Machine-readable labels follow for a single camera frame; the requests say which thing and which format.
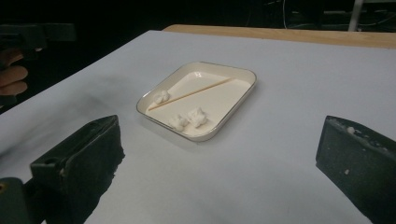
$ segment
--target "white tray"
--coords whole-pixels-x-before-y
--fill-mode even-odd
[[[231,80],[171,102],[173,99],[220,83],[227,78]],[[245,69],[213,63],[188,63],[146,93],[137,102],[136,109],[148,119],[191,141],[206,141],[219,131],[246,99],[255,86],[256,80],[256,75]],[[158,105],[155,99],[163,91],[169,93],[168,102],[170,103],[160,104],[160,107],[152,109]],[[188,119],[189,113],[198,108],[201,108],[205,114],[205,124],[194,127],[192,123],[188,123],[182,131],[177,131],[171,125],[170,119],[174,116],[180,115]]]

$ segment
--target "finger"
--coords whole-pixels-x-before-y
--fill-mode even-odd
[[[23,81],[14,82],[0,88],[0,95],[17,95],[27,90],[27,84]]]
[[[20,49],[4,49],[0,52],[0,61],[6,67],[23,58]]]
[[[13,82],[20,81],[27,77],[28,71],[22,66],[11,66],[0,72],[0,87],[5,87]]]

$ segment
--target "wooden stick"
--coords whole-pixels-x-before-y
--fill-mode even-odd
[[[163,104],[155,105],[155,106],[149,108],[148,111],[150,111],[150,110],[152,110],[152,109],[155,109],[155,108],[158,108],[158,107],[163,106],[163,105],[170,104],[170,103],[172,103],[172,102],[174,102],[174,101],[177,101],[177,100],[180,100],[180,99],[182,99],[182,98],[191,96],[191,95],[193,95],[193,94],[195,94],[195,93],[198,93],[198,92],[200,92],[200,91],[206,91],[206,90],[208,90],[208,89],[210,89],[210,88],[213,88],[213,87],[216,87],[216,86],[218,86],[218,85],[224,84],[224,83],[229,82],[229,81],[231,81],[231,80],[233,80],[232,77],[226,78],[226,79],[224,79],[224,80],[222,80],[222,81],[220,81],[220,82],[216,82],[216,83],[214,83],[214,84],[212,84],[212,85],[210,85],[210,86],[201,88],[201,89],[199,89],[199,90],[197,90],[197,91],[192,91],[192,92],[189,92],[189,93],[184,94],[184,95],[182,95],[182,96],[179,96],[179,97],[177,97],[177,98],[175,98],[175,99],[166,101],[166,102],[163,103]]]

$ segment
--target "wooden table edge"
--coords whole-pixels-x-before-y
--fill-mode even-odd
[[[163,31],[197,35],[239,36],[342,46],[396,49],[396,34],[393,33],[291,30],[188,24],[170,25],[163,29]]]

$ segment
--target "white table surface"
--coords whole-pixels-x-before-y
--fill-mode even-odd
[[[258,77],[202,143],[135,109],[191,62]],[[395,49],[148,31],[1,115],[0,177],[27,181],[30,162],[87,122],[118,115],[126,157],[86,223],[371,223],[315,156],[327,115],[396,139],[395,87]]]

